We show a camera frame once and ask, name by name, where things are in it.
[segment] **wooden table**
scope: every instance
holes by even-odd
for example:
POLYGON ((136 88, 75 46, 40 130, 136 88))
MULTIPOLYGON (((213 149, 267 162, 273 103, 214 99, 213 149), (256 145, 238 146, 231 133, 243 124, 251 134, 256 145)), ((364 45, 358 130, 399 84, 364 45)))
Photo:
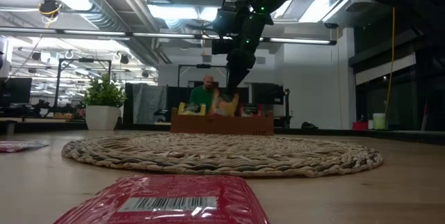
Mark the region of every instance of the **wooden table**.
MULTIPOLYGON (((50 146, 0 154, 0 223, 53 223, 117 178, 142 174, 60 156, 68 141, 132 133, 67 131, 1 137, 2 141, 46 141, 50 146)), ((385 164, 345 176, 248 179, 271 223, 445 223, 445 147, 372 138, 320 138, 374 147, 382 152, 385 164)))

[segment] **woven placemat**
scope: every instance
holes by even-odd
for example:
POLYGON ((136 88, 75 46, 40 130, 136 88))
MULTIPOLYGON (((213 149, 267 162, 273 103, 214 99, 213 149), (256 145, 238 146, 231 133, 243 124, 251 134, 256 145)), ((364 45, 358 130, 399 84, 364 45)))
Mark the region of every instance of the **woven placemat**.
POLYGON ((369 147, 281 136, 145 134, 70 141, 62 155, 110 168, 189 175, 320 177, 378 167, 369 147))

